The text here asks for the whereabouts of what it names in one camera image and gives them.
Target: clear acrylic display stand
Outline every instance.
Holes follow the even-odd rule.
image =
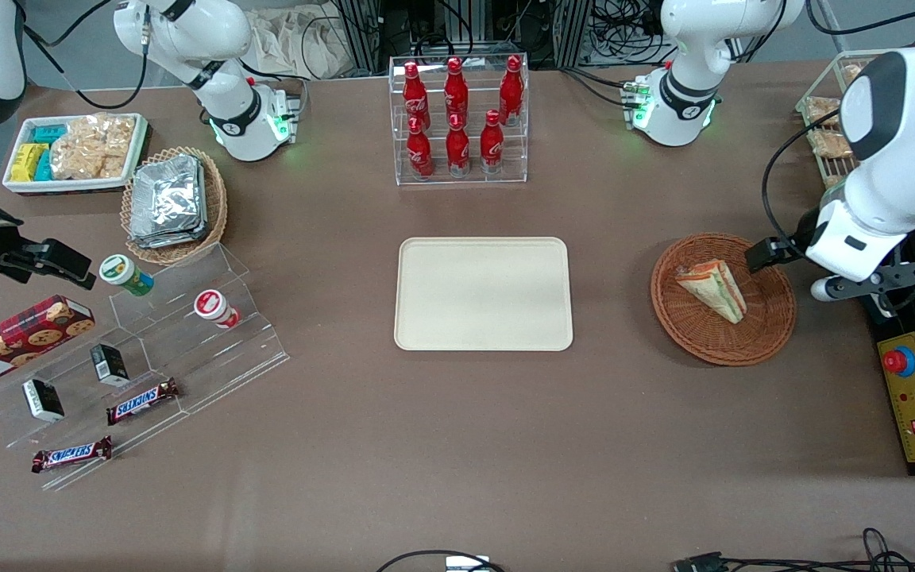
[[[8,381],[0,380],[0,420],[7,448],[25,452],[32,459],[39,450],[84,445],[112,435],[113,458],[121,457],[285,362],[288,356],[277,333],[257,311],[243,281],[247,272],[238,258],[217,244],[191,261],[157,272],[147,296],[135,297],[126,291],[112,296],[114,328],[91,330],[42,357],[43,365],[35,361],[22,374],[11,373]],[[196,294],[208,288],[221,291],[239,310],[241,321],[234,328],[223,330],[193,312]],[[129,384],[117,388],[99,383],[91,363],[91,347],[99,343],[122,352]],[[54,352],[60,354],[52,359]],[[48,423],[30,415],[21,387],[29,379],[55,386],[64,419]],[[157,402],[108,427],[106,407],[167,379],[178,384],[178,397]],[[43,475],[43,488],[62,489],[105,464],[99,459],[48,471]]]
[[[447,58],[450,56],[419,56],[417,58],[391,58],[391,120],[393,146],[395,146],[395,177],[398,185],[425,184],[498,184],[498,182],[527,181],[527,126],[529,126],[529,75],[527,74],[527,56],[520,54],[524,95],[522,116],[517,127],[504,127],[504,159],[499,174],[486,175],[480,167],[482,153],[479,140],[482,128],[486,126],[486,111],[499,109],[500,81],[508,68],[508,56],[511,54],[484,54],[464,56],[464,75],[468,83],[469,105],[468,125],[465,132],[471,141],[472,171],[465,178],[455,179],[447,170],[446,137],[450,127],[447,125],[446,108],[443,102],[443,83],[447,79]],[[435,170],[426,181],[415,178],[411,163],[407,158],[407,112],[404,111],[404,62],[415,61],[419,65],[419,75],[429,93],[430,149],[433,153]]]

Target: yellow control panel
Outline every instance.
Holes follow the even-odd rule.
[[[905,460],[915,463],[915,332],[878,344]]]

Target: red bottle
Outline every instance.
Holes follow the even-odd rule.
[[[419,66],[414,61],[404,62],[404,111],[409,117],[422,120],[422,128],[429,130],[429,95],[419,79]]]
[[[468,159],[468,134],[465,133],[465,120],[457,113],[450,114],[450,132],[447,134],[447,168],[450,176],[465,178],[472,170]]]
[[[490,109],[486,112],[486,127],[479,140],[482,155],[482,172],[487,175],[500,173],[500,162],[504,155],[504,130],[500,128],[500,112]]]
[[[443,84],[443,97],[446,98],[447,117],[451,113],[461,115],[468,124],[468,83],[461,74],[461,58],[447,60],[447,81]]]
[[[429,137],[422,133],[422,119],[407,119],[407,158],[416,180],[425,181],[433,175],[433,156],[429,149]]]
[[[500,123],[510,127],[519,126],[523,93],[520,56],[511,56],[508,58],[508,72],[500,81]]]

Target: red and white cup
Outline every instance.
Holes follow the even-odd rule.
[[[239,311],[228,304],[228,298],[217,290],[203,290],[193,303],[196,315],[214,322],[218,328],[229,329],[239,323]]]

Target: round wicker basket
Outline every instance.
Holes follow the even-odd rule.
[[[693,234],[675,242],[651,272],[651,303],[673,341],[716,365],[754,365],[772,358],[796,325],[796,300],[789,279],[777,268],[751,275],[745,251],[752,244],[729,234]],[[682,269],[726,261],[736,279],[747,314],[730,323],[677,284]]]
[[[129,251],[139,260],[147,261],[156,265],[173,265],[183,258],[191,257],[201,250],[208,249],[214,243],[221,240],[225,233],[225,224],[228,224],[228,193],[225,192],[225,181],[218,173],[218,166],[214,165],[214,160],[210,159],[206,153],[199,149],[185,148],[177,146],[174,149],[164,149],[156,155],[150,156],[145,163],[160,163],[162,160],[173,158],[179,153],[192,155],[203,163],[203,181],[207,191],[207,220],[210,221],[210,233],[203,240],[197,242],[184,242],[172,246],[163,246],[160,249],[141,249],[137,243],[127,240],[126,246]],[[132,214],[132,179],[126,181],[126,188],[122,192],[122,228],[129,233],[129,221]]]

